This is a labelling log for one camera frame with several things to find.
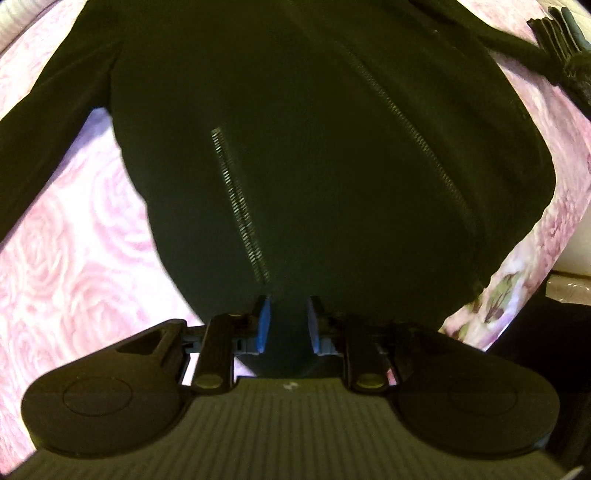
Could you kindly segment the black zip jacket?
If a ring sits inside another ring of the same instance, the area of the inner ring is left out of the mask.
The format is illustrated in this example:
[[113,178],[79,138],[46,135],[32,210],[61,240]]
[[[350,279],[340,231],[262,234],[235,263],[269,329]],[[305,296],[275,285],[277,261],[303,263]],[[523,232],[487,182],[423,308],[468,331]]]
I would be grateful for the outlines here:
[[437,329],[555,192],[495,53],[589,110],[590,60],[555,63],[456,1],[90,1],[2,119],[1,232],[103,108],[200,319],[273,299],[260,374],[311,366],[311,296]]

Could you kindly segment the pink rose bedspread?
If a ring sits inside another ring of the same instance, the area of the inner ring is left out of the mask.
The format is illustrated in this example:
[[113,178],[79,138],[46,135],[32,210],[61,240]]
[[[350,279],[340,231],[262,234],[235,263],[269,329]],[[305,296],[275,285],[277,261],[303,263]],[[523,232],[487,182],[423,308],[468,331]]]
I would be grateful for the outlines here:
[[[553,153],[558,190],[481,299],[445,331],[490,346],[551,270],[590,268],[590,124],[557,88],[503,59]],[[1,469],[33,453],[20,415],[49,370],[169,318],[197,318],[160,266],[111,121],[91,114],[48,189],[1,252]]]

